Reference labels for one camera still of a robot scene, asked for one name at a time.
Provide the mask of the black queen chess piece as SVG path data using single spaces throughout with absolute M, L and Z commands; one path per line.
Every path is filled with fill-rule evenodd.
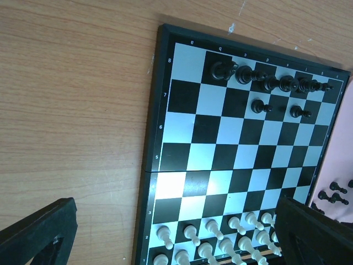
M 273 91 L 275 88 L 280 88 L 282 89 L 282 83 L 279 79 L 277 79 L 275 76 L 267 76 L 263 81 L 262 81 L 262 88 L 263 90 L 267 92 Z

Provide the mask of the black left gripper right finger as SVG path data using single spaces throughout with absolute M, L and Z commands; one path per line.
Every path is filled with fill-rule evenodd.
M 275 213 L 282 264 L 352 264 L 352 223 L 332 220 L 286 197 Z

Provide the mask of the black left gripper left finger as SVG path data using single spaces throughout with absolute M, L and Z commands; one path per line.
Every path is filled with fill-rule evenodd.
M 67 264 L 76 213 L 74 198 L 61 198 L 1 230 L 1 264 Z

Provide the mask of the black bishop chess piece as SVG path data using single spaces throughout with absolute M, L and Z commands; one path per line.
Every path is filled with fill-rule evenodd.
M 249 66 L 240 66 L 235 74 L 235 78 L 240 84 L 248 84 L 251 81 L 263 81 L 267 76 L 264 71 L 252 70 Z
M 329 83 L 321 83 L 318 82 L 316 79 L 309 80 L 307 78 L 300 78 L 299 79 L 299 86 L 298 90 L 302 93 L 309 93 L 309 92 L 316 92 L 316 91 L 323 91 L 327 92 L 334 89 L 334 86 L 330 85 Z

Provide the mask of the black king chess piece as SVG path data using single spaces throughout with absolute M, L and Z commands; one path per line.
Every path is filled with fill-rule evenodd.
M 298 79 L 295 79 L 290 75 L 281 77 L 279 88 L 282 91 L 292 92 L 292 91 L 296 91 L 298 87 L 299 87 Z

